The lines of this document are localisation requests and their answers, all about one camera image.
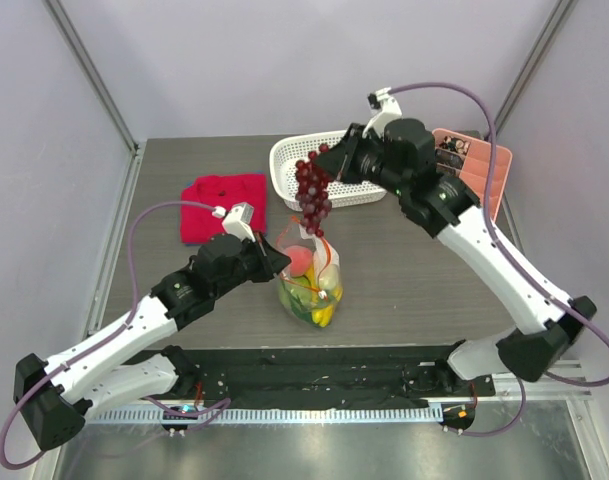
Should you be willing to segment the purple fake grape bunch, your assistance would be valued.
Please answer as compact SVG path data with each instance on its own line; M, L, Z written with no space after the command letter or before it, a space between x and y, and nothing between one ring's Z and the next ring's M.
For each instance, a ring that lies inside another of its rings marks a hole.
M309 235L324 237L322 222L332 210L328 186L332 181L329 174L314 164L314 160L329 150L329 145L322 143L317 150L309 151L306 159L295 163L295 180L298 184L295 199L302 211L300 225Z

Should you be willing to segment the yellow fake banana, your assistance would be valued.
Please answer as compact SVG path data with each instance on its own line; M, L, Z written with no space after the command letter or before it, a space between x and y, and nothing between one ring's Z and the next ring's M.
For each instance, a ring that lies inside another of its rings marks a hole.
M336 308L343 297L344 289L340 275L340 286L335 291L330 293L321 290L317 283L319 274L311 267L305 273L304 279L307 280L308 286L316 294L315 306L312 310L313 323L319 328L325 328L332 321Z

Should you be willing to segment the pink fake peach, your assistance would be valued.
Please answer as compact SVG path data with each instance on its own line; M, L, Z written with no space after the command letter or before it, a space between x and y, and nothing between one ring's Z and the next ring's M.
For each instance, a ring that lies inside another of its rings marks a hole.
M304 276L313 265L313 251L301 245L286 247L284 253L289 257L287 273L290 277Z

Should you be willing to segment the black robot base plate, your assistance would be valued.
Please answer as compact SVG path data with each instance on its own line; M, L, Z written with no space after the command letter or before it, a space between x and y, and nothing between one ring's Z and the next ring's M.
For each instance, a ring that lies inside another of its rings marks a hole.
M390 410L423 408L437 398L492 397L483 375L458 380L446 370L451 347L361 346L190 349L198 371L164 400L228 398L234 409Z

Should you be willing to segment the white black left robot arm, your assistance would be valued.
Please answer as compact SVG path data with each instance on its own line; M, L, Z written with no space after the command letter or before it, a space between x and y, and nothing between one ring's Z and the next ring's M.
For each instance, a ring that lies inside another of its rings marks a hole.
M289 263L262 235L219 234L98 333L46 359L30 353L19 360L13 400L39 449L67 443L88 420L131 400L189 397L199 371L180 348L167 347L142 364L127 360L209 314L238 286L268 282Z

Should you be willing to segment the clear zip top bag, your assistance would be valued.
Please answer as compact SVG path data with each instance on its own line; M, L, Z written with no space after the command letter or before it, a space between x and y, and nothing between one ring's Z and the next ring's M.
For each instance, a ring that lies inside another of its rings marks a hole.
M328 327L344 293L339 254L324 237L308 234L295 216L277 237L276 247L290 259L279 276L281 304L309 325Z

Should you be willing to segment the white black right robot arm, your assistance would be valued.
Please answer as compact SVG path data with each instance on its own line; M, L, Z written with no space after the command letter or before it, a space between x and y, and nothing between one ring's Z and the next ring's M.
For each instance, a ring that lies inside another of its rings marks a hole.
M435 138L416 119L396 119L376 134L352 124L333 147L310 156L333 180L369 181L394 194L404 216L458 255L490 288L515 326L506 333L457 344L435 371L441 391L456 395L472 379L510 372L538 381L583 330L596 305L548 280L486 221L479 197L459 178L439 171Z

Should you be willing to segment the white fake radish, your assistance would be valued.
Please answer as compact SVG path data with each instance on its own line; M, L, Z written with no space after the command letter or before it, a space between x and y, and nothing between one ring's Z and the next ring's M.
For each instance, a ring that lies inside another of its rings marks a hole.
M340 286L340 269L331 263L322 269L317 279L318 287L326 292L332 293Z

